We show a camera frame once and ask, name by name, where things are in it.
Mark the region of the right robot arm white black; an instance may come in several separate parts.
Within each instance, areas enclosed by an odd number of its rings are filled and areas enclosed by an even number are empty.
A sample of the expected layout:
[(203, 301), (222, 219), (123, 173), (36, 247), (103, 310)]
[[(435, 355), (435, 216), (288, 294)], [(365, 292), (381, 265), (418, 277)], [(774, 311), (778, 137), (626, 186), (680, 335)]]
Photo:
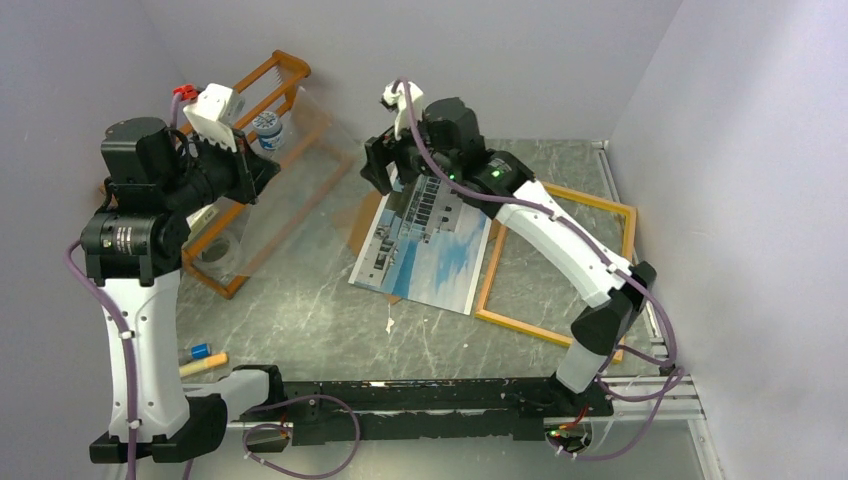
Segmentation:
[(421, 176), (436, 178), (487, 217), (519, 234), (576, 288), (586, 309), (572, 323), (572, 343), (554, 374), (553, 408), (572, 415), (588, 401), (588, 387), (605, 368), (624, 333), (642, 311), (656, 277), (647, 263), (608, 250), (567, 214), (533, 171), (515, 155), (485, 144), (475, 112), (451, 97), (422, 111), (399, 93), (382, 105), (395, 123), (365, 143), (361, 176), (381, 195)]

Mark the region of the clear acrylic sheet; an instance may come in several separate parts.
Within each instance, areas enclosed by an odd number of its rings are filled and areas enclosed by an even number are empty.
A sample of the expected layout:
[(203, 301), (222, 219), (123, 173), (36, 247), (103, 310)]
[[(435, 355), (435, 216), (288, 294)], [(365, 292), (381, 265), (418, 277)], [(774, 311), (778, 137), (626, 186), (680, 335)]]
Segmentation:
[(283, 145), (269, 153), (281, 171), (255, 204), (238, 213), (207, 244), (196, 241), (197, 255), (223, 231), (241, 243), (242, 260), (231, 275), (212, 277), (227, 283), (237, 276), (274, 278), (320, 257), (343, 237), (331, 215), (358, 201), (368, 190), (356, 172), (360, 146), (336, 121), (334, 113), (307, 89), (299, 88), (284, 115)]

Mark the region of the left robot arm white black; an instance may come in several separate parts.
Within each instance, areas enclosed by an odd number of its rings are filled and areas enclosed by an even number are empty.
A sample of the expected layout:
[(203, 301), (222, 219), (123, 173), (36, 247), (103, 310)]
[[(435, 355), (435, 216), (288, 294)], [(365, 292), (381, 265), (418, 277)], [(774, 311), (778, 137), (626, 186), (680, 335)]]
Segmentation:
[(186, 390), (176, 335), (189, 215), (221, 198), (255, 203), (280, 168), (238, 129), (185, 134), (155, 117), (112, 125), (100, 151), (115, 203), (83, 228), (76, 273), (103, 310), (113, 397), (89, 456), (95, 464), (186, 462), (216, 450), (243, 414), (272, 420), (286, 406), (273, 365), (240, 366)]

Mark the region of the brown cardboard backing board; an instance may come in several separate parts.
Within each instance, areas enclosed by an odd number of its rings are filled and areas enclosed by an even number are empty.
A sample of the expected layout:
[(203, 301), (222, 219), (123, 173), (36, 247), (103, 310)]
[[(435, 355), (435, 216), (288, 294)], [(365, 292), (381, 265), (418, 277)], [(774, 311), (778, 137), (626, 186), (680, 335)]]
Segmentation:
[(370, 226), (381, 201), (382, 196), (372, 191), (366, 194), (357, 206), (345, 207), (331, 215), (332, 224), (345, 239), (347, 247), (354, 255), (355, 264), (369, 236)]

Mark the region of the yellow wooden picture frame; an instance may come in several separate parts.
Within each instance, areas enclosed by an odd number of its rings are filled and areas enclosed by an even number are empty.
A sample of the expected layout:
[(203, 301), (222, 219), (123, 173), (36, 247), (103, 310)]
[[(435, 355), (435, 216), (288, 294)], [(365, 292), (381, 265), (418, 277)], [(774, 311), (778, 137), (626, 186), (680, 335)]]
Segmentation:
[(543, 329), (487, 309), (497, 268), (509, 232), (521, 236), (548, 259), (576, 288), (589, 306), (599, 306), (601, 293), (624, 284), (622, 280), (605, 280), (600, 272), (606, 267), (598, 256), (604, 254), (617, 267), (633, 270), (637, 210), (631, 206), (577, 190), (535, 181), (519, 189), (522, 199), (539, 203), (557, 212), (580, 228), (595, 244), (593, 250), (578, 234), (557, 233), (542, 225), (543, 214), (525, 206), (507, 205), (506, 212), (494, 219), (497, 230), (491, 235), (495, 244), (484, 275), (474, 316), (495, 325), (527, 334), (553, 344), (570, 347), (575, 339)]

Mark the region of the building and sky photo print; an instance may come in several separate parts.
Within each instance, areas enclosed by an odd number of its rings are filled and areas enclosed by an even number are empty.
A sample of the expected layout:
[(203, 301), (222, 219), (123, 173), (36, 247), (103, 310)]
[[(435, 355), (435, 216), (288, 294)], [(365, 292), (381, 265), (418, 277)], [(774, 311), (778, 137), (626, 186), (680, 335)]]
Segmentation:
[(390, 169), (349, 283), (439, 309), (469, 314), (491, 220), (440, 179), (404, 184)]

